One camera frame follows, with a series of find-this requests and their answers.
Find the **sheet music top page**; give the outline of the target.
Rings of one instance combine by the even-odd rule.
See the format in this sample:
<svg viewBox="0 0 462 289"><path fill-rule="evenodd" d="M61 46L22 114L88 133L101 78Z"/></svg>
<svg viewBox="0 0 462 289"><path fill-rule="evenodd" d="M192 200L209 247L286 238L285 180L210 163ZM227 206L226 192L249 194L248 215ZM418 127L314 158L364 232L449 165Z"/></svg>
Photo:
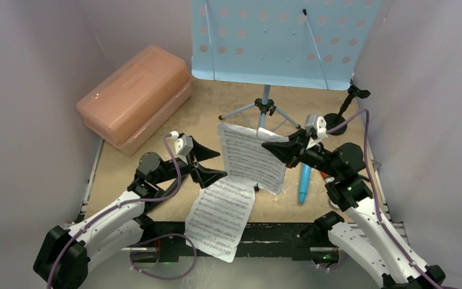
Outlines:
<svg viewBox="0 0 462 289"><path fill-rule="evenodd" d="M286 167L262 147L266 142L286 142L287 137L264 128L251 129L221 123L217 126L223 151L224 169L230 178L279 195L283 190Z"/></svg>

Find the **sheet music page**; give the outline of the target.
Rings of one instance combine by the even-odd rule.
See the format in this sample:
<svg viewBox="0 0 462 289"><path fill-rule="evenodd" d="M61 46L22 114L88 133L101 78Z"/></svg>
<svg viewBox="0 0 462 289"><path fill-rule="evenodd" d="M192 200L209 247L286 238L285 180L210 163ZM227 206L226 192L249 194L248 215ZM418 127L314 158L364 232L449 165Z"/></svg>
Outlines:
<svg viewBox="0 0 462 289"><path fill-rule="evenodd" d="M227 178L201 189L185 219L187 245L232 263L255 197L253 186Z"/></svg>
<svg viewBox="0 0 462 289"><path fill-rule="evenodd" d="M223 151L224 169L230 178L279 195L283 190L286 167L262 147L266 142L286 142L287 137L264 128L251 129L221 123L217 126Z"/></svg>

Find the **black microphone desk stand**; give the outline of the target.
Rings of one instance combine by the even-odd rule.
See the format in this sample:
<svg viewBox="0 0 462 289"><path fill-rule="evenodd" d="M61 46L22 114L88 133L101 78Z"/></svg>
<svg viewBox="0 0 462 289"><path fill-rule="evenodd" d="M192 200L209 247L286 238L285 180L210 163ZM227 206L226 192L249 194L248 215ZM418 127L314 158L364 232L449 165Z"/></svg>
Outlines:
<svg viewBox="0 0 462 289"><path fill-rule="evenodd" d="M343 101L338 113L328 113L324 116L324 120L327 123L327 131L330 131L331 135L342 135L347 130L347 125L343 124L345 118L343 117L344 112L348 109L354 98L365 99L371 95L369 90L359 89L356 85L350 81L350 87L348 88L348 96Z"/></svg>

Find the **sheet music bottom page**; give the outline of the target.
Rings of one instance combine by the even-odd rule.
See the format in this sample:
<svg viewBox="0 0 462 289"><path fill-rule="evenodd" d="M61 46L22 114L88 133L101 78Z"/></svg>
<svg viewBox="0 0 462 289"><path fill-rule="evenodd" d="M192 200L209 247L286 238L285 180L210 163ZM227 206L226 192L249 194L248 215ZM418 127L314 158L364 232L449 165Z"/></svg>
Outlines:
<svg viewBox="0 0 462 289"><path fill-rule="evenodd" d="M185 219L187 245L232 263L255 197L253 186L227 178L201 189Z"/></svg>

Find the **blue music stand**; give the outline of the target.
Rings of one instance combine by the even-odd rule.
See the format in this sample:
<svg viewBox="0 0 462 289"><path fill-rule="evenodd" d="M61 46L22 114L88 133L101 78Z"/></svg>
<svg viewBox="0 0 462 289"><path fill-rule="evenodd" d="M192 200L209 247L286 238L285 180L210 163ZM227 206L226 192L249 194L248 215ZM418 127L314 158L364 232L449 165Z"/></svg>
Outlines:
<svg viewBox="0 0 462 289"><path fill-rule="evenodd" d="M263 85L259 126L276 110L271 87L351 87L380 1L192 1L192 74Z"/></svg>

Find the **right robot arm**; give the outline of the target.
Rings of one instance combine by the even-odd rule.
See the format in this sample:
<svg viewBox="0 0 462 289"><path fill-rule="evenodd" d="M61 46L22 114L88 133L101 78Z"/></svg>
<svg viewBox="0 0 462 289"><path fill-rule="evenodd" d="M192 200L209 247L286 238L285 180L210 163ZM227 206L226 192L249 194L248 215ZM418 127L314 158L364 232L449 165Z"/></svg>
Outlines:
<svg viewBox="0 0 462 289"><path fill-rule="evenodd" d="M351 218L364 238L331 211L306 229L322 245L333 244L344 250L375 280L380 288L440 288L445 273L429 265L400 236L384 215L374 187L367 185L359 172L366 168L361 147L344 143L333 151L312 144L300 129L287 141L270 141L262 147L288 168L303 163L334 180L325 185L330 200Z"/></svg>

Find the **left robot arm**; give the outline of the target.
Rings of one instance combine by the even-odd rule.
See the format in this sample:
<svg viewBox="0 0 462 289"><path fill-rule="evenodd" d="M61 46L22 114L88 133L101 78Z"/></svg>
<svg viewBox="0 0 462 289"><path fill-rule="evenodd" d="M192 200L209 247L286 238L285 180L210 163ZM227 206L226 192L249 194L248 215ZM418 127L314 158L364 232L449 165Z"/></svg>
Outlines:
<svg viewBox="0 0 462 289"><path fill-rule="evenodd" d="M173 150L168 139L173 141ZM223 170L201 165L220 153L199 144L190 135L173 131L163 142L169 160L155 152L143 154L133 181L115 201L86 220L48 231L33 264L33 271L46 281L48 288L79 288L96 266L122 248L152 244L154 222L147 214L172 198L187 176L200 188L227 176Z"/></svg>

